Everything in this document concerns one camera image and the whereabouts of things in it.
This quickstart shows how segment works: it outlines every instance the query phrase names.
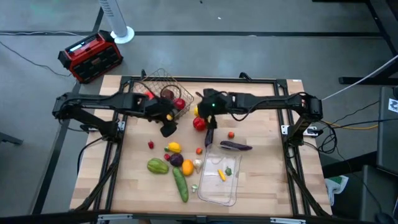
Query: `green cucumber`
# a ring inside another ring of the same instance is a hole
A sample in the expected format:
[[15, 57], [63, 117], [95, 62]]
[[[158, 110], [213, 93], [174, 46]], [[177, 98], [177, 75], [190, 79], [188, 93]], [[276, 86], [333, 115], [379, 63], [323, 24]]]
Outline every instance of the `green cucumber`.
[[148, 161], [147, 168], [154, 174], [166, 174], [169, 171], [168, 165], [158, 158]]
[[180, 171], [179, 168], [173, 168], [173, 175], [175, 179], [175, 183], [177, 184], [178, 191], [180, 192], [180, 196], [183, 202], [188, 201], [188, 187], [187, 181], [185, 181], [185, 177]]

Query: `gray floor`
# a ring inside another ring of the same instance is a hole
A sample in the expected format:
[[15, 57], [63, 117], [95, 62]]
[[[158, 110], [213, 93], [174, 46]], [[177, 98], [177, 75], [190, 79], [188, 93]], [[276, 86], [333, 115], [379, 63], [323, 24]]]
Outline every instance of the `gray floor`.
[[[99, 9], [94, 0], [74, 0], [73, 8], [60, 0], [24, 2], [30, 7], [5, 3], [9, 7], [0, 9], [0, 21], [12, 19], [0, 23], [0, 30], [91, 30]], [[203, 4], [199, 0], [120, 0], [119, 4], [127, 24], [137, 31], [377, 31], [364, 4], [311, 0], [203, 0]], [[101, 28], [109, 30], [106, 19]], [[79, 39], [0, 36], [1, 42], [25, 57], [64, 74], [68, 72], [57, 60], [58, 51]], [[119, 49], [124, 62], [111, 74], [138, 75], [143, 68], [148, 72], [164, 68], [175, 76], [236, 77], [247, 72], [253, 78], [301, 79], [305, 90], [319, 98], [343, 88], [338, 77], [365, 76], [392, 57], [380, 38], [137, 36]], [[0, 144], [0, 216], [4, 217], [30, 212], [58, 128], [50, 112], [55, 97], [70, 91], [74, 79], [35, 67], [2, 46], [0, 58], [0, 131], [24, 140], [22, 146]], [[100, 86], [98, 79], [80, 92], [95, 94]], [[376, 101], [379, 88], [356, 86], [325, 101], [325, 120], [334, 121]], [[375, 119], [377, 111], [373, 106], [341, 123]], [[337, 135], [345, 158], [376, 148], [376, 129], [339, 129]], [[77, 155], [86, 138], [86, 134], [68, 132], [44, 212], [68, 209]]]

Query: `red portable battery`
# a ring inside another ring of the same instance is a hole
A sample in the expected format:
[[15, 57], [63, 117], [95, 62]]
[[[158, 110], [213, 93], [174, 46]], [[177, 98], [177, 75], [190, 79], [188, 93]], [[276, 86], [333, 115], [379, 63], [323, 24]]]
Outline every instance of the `red portable battery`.
[[120, 65], [123, 57], [110, 32], [100, 30], [60, 51], [58, 60], [80, 83], [89, 83]]

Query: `clear plastic container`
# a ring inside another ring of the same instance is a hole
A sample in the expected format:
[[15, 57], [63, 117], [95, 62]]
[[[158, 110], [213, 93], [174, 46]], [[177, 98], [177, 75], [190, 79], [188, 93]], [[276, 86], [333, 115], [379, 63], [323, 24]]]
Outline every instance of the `clear plastic container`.
[[[239, 150], [222, 149], [210, 144], [206, 148], [206, 157], [200, 177], [198, 197], [207, 202], [232, 206], [236, 202], [236, 189], [238, 186], [239, 167], [242, 155]], [[232, 175], [227, 176], [225, 170], [229, 167]], [[222, 170], [226, 181], [222, 181], [218, 170]]]

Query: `wire basket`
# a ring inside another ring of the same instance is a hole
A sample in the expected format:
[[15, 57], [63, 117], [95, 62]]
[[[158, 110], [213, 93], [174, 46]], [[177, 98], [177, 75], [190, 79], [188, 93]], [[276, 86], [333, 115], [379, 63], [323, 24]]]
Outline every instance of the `wire basket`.
[[[193, 102], [193, 96], [163, 68], [160, 68], [154, 73], [146, 76], [141, 80], [141, 82], [145, 83], [145, 85], [148, 86], [157, 96], [162, 96], [161, 93], [164, 94], [165, 90], [170, 90], [174, 95], [171, 97], [173, 100], [181, 98], [185, 101], [184, 109], [176, 112], [174, 116], [175, 120], [181, 118], [182, 115], [189, 111], [190, 105]], [[148, 92], [148, 89], [139, 83], [136, 83], [132, 90], [135, 93]]]

